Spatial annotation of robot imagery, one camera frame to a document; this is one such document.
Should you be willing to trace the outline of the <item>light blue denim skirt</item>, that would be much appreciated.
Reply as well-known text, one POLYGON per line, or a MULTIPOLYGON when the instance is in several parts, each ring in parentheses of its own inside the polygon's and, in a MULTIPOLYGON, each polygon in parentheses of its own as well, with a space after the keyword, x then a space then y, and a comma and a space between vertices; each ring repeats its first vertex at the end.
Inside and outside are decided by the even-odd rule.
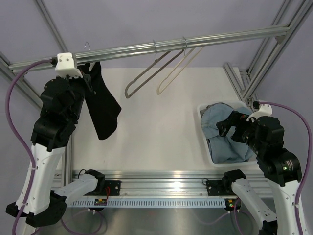
POLYGON ((207 140, 209 153, 214 164, 236 164, 249 162, 255 158, 253 151, 244 143, 235 142, 231 136, 235 128, 231 127, 226 137, 219 135, 216 124, 226 120, 232 111, 250 115, 252 111, 244 105, 237 108, 219 102, 200 109, 201 129, 207 140))

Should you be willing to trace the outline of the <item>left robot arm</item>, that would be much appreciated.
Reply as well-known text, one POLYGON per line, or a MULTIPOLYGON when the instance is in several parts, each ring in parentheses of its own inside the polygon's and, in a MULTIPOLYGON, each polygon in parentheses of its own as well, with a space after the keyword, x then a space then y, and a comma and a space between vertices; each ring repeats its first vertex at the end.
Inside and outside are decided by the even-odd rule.
POLYGON ((30 168, 19 199, 6 208, 13 217, 25 217, 38 228, 56 224, 67 206, 83 195, 105 191, 105 175, 87 170, 78 180, 53 191, 54 173, 74 132, 82 105, 91 86, 84 78, 56 77, 46 83, 40 95, 43 107, 35 122, 28 149, 30 168))

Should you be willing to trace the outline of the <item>black garment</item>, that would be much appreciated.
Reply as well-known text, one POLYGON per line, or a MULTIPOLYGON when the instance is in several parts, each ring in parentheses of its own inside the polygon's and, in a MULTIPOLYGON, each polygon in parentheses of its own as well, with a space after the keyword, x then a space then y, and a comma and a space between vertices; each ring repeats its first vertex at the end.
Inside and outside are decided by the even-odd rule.
POLYGON ((78 69, 91 77, 92 91, 86 92, 85 100, 97 136, 105 140, 117 129, 122 108, 107 88, 99 62, 80 65, 78 69))

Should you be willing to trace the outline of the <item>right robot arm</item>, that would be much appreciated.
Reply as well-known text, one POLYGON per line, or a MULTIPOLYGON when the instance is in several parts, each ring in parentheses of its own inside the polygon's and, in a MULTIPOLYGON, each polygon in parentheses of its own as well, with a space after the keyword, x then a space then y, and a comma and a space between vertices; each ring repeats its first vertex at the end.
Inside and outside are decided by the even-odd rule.
POLYGON ((276 212, 272 212, 250 188, 241 170, 228 171, 222 177, 223 191, 241 199, 257 222, 259 234, 309 234, 300 197, 305 177, 298 158, 283 147, 284 128, 280 121, 270 116, 255 117, 233 111, 216 126, 221 137, 235 127, 231 138, 245 143, 256 154, 257 164, 272 190, 276 212))

